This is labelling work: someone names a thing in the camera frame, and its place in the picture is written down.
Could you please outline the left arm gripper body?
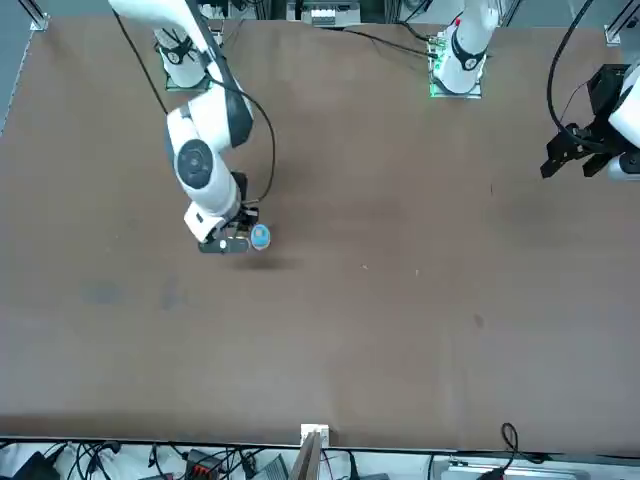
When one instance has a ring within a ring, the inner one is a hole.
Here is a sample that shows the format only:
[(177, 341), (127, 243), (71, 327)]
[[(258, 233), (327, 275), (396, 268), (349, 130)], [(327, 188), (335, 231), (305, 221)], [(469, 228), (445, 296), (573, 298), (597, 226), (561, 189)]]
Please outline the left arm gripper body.
[(584, 127), (569, 123), (565, 129), (569, 140), (583, 151), (616, 156), (627, 149), (628, 142), (607, 120), (593, 120)]

